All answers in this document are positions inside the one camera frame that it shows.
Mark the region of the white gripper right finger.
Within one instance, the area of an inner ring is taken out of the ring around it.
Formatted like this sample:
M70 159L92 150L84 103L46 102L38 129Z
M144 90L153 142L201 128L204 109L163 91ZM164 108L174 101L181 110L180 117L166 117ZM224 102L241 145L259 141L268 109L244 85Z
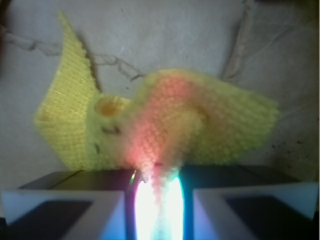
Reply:
M266 166L182 168L186 240L317 240L319 184Z

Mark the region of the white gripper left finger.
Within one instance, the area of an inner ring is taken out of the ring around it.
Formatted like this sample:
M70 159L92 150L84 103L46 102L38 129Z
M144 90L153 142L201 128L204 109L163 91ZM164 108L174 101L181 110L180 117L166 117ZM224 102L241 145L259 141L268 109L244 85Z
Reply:
M132 169L53 172L1 192L3 240L132 240Z

